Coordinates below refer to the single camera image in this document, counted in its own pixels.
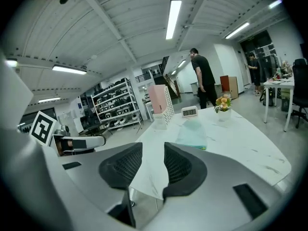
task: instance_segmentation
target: white pillar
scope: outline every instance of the white pillar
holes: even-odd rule
[[[143,120],[145,121],[145,120],[148,119],[148,116],[146,115],[145,107],[144,107],[144,104],[143,104],[143,101],[142,101],[142,98],[144,98],[144,97],[142,97],[140,92],[139,92],[139,88],[138,88],[132,67],[128,67],[127,72],[128,72],[131,87],[133,88],[134,95],[135,95],[136,102],[138,104],[141,116],[142,116]]]

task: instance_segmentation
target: flower pot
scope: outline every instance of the flower pot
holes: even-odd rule
[[[227,111],[219,111],[218,112],[218,119],[219,121],[227,121],[231,118],[231,109],[228,109]]]

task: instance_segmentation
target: floor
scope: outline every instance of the floor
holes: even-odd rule
[[[180,113],[181,108],[196,105],[200,109],[198,98],[192,93],[181,94],[181,99],[173,100],[175,113]],[[268,121],[265,124],[263,117],[265,106],[259,101],[259,96],[253,94],[252,87],[246,87],[246,90],[239,98],[232,100],[232,109],[245,117],[260,131],[262,131],[284,154],[289,160],[292,171],[291,173],[275,188],[282,193],[289,192],[296,184],[301,176],[302,169],[306,166],[308,159],[308,123],[301,120],[299,129],[295,128],[297,118],[291,117],[288,131],[284,132],[283,128],[286,122],[287,112],[281,111],[281,100],[278,99],[277,107],[269,107]],[[125,143],[134,142],[149,126],[150,121],[144,121],[139,124],[123,128],[120,131],[105,132],[107,143],[97,150],[106,150]],[[133,213],[135,216],[137,228],[146,225],[155,214],[162,208],[163,204],[160,200],[156,200],[141,192],[135,192],[133,201]]]

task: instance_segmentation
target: ceiling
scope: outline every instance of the ceiling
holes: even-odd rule
[[[268,10],[275,0],[181,0],[174,37],[166,40],[170,1],[25,0],[3,34],[3,51],[18,58],[32,103],[51,91],[69,100],[128,67],[187,54],[206,35],[224,38],[251,21],[234,38],[240,41],[287,17],[281,8]],[[86,65],[88,74],[55,73],[54,63]]]

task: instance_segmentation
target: black pants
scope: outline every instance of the black pants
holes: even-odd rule
[[[200,88],[198,89],[198,94],[200,98],[201,109],[206,109],[206,100],[209,99],[213,106],[216,105],[217,94],[215,91],[215,85],[203,86],[205,92],[202,92]]]

